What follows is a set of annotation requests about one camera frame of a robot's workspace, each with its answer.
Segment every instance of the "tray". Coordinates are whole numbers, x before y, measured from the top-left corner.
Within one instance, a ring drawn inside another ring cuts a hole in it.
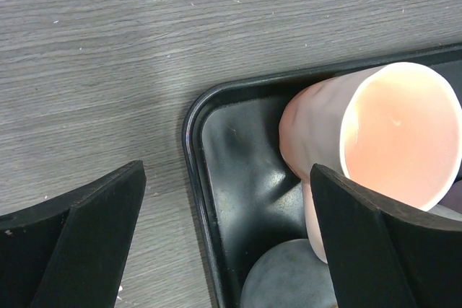
[[[313,83],[394,61],[432,67],[462,100],[457,44],[220,84],[194,102],[183,150],[218,307],[239,307],[245,278],[267,250],[307,237],[300,181],[278,149],[285,105]]]

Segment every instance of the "cup rim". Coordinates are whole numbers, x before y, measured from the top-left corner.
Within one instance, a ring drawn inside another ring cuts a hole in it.
[[[437,85],[441,88],[442,91],[444,91],[446,97],[448,98],[448,101],[456,114],[456,120],[458,123],[458,135],[459,138],[462,135],[462,107],[460,102],[458,101],[458,98],[456,96],[456,93],[454,92],[453,88],[449,84],[449,82],[441,76],[439,73],[437,73],[435,70],[429,68],[428,66],[417,64],[417,63],[409,63],[409,62],[398,62],[398,63],[391,63],[388,65],[385,65],[383,68],[380,70],[376,71],[372,75],[368,76],[367,78],[364,79],[356,89],[356,91],[353,94],[353,97],[350,99],[345,113],[342,117],[341,120],[341,127],[340,127],[340,137],[339,137],[339,153],[340,153],[340,165],[341,169],[343,171],[343,174],[347,178],[351,178],[348,172],[348,167],[347,167],[347,161],[345,157],[345,115],[348,114],[348,111],[351,110],[355,102],[357,101],[358,97],[361,95],[361,93],[366,89],[366,87],[375,81],[376,79],[379,79],[382,75],[385,73],[389,72],[390,70],[396,70],[399,69],[400,71],[403,71],[403,69],[412,69],[413,71],[421,71],[422,73],[425,73],[428,77],[433,78]],[[435,196],[427,201],[423,206],[414,206],[415,208],[421,209],[423,211],[428,211],[431,208],[435,207],[438,202],[446,195],[446,193],[449,191],[450,187],[452,186],[454,180],[457,177],[459,167],[461,166],[461,161],[462,161],[462,141],[458,142],[458,148],[457,148],[457,155],[456,155],[456,160],[454,162],[453,170],[448,175],[448,178],[443,186],[443,188],[435,194]]]

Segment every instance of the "pink object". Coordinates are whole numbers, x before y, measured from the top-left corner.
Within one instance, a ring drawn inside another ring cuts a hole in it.
[[[415,63],[392,63],[314,84],[286,107],[280,150],[302,179],[308,238],[324,262],[310,190],[315,163],[423,211],[456,178],[462,109],[449,83]]]

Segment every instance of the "gray wooden surface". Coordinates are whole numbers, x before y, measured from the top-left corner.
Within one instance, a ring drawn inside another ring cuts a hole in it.
[[[210,307],[180,145],[194,99],[461,41],[461,0],[0,0],[0,214],[143,159],[116,306]]]

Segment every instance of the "wooden table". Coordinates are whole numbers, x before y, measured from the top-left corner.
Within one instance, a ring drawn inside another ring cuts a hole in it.
[[[117,307],[210,307],[180,128],[233,79],[462,41],[461,0],[0,0],[0,214],[142,159]]]

